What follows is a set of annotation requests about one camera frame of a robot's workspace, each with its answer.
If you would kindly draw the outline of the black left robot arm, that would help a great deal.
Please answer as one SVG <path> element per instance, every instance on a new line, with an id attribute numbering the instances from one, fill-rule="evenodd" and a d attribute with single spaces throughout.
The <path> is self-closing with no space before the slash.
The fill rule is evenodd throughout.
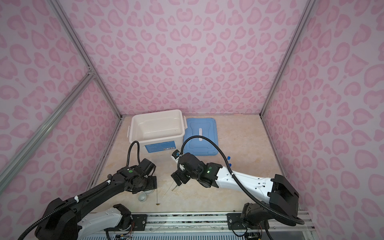
<path id="1" fill-rule="evenodd" d="M 57 198 L 49 203 L 44 215 L 20 236 L 23 240 L 32 230 L 39 240 L 76 240 L 85 228 L 80 222 L 92 210 L 124 191 L 132 194 L 155 190 L 156 165 L 144 159 L 136 166 L 123 167 L 96 187 L 63 201 Z"/>

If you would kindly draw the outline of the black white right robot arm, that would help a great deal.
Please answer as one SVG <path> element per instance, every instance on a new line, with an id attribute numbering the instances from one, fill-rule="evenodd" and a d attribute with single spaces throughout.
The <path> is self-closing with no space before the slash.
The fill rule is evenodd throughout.
<path id="1" fill-rule="evenodd" d="M 245 228 L 252 229 L 272 219 L 291 227 L 304 225 L 304 220 L 298 216 L 299 193 L 284 176 L 254 177 L 220 164 L 204 163 L 178 150 L 171 157 L 178 168 L 171 177 L 178 186 L 195 180 L 204 188 L 231 189 L 246 194 L 252 203 L 244 205 L 240 216 Z"/>

